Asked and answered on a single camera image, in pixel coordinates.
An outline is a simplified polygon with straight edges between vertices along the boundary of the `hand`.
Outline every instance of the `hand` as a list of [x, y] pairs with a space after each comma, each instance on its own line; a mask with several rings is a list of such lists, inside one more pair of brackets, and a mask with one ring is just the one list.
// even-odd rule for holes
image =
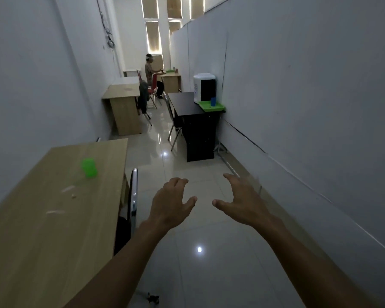
[[264, 201], [245, 180], [231, 174], [224, 174], [230, 182], [234, 199], [231, 203], [213, 200], [213, 206], [237, 222], [254, 228], [269, 227], [275, 216], [268, 212]]
[[181, 224], [197, 202], [197, 197], [190, 197], [183, 204], [184, 187], [187, 183], [188, 179], [171, 178], [154, 196], [148, 219], [164, 233]]

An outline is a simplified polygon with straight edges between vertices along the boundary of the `person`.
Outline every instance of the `person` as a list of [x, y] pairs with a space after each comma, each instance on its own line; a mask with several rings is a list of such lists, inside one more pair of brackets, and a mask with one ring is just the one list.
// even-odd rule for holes
[[[335, 265], [300, 243], [284, 223], [269, 213], [260, 196], [245, 180], [224, 174], [234, 200], [214, 200], [213, 206], [237, 222], [253, 227], [271, 246], [306, 307], [375, 307]], [[154, 196], [148, 219], [131, 240], [65, 306], [126, 307], [159, 241], [181, 224], [197, 197], [183, 204], [187, 179], [171, 178]]]
[[[151, 86], [153, 84], [153, 74], [162, 72], [162, 74], [165, 74], [163, 69], [160, 69], [158, 71], [153, 70], [153, 67], [151, 66], [151, 63], [154, 61], [153, 55], [147, 54], [145, 56], [145, 75], [147, 77], [147, 83], [148, 86]], [[157, 97], [163, 98], [163, 91], [164, 91], [164, 83], [157, 81]]]

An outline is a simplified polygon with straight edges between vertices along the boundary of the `black desk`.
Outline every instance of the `black desk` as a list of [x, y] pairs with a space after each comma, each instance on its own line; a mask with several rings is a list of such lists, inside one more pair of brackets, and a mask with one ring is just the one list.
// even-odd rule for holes
[[187, 162], [214, 159], [216, 129], [223, 111], [206, 113], [194, 103], [194, 92], [169, 93], [175, 116], [183, 119]]

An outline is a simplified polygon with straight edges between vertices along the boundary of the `cable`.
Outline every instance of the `cable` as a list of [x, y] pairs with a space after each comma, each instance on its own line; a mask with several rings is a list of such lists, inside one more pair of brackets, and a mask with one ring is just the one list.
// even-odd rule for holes
[[100, 9], [100, 4], [98, 3], [98, 0], [97, 0], [97, 5], [98, 5], [98, 11], [100, 12], [100, 16], [101, 16], [101, 23], [103, 24], [103, 28], [107, 34], [106, 38], [107, 38], [107, 45], [110, 47], [110, 48], [115, 48], [115, 43], [113, 41], [113, 39], [111, 39], [111, 36], [113, 35], [110, 31], [110, 29], [108, 29], [106, 26], [105, 26], [105, 23], [104, 23], [104, 15], [103, 15], [103, 12], [101, 11]]

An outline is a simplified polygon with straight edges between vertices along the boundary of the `forearm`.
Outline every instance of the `forearm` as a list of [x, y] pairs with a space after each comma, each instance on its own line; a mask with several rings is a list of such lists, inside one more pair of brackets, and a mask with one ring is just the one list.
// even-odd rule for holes
[[255, 227], [268, 242], [307, 307], [374, 307], [331, 262], [299, 242], [282, 224]]
[[143, 222], [134, 237], [65, 306], [126, 307], [145, 266], [165, 231]]

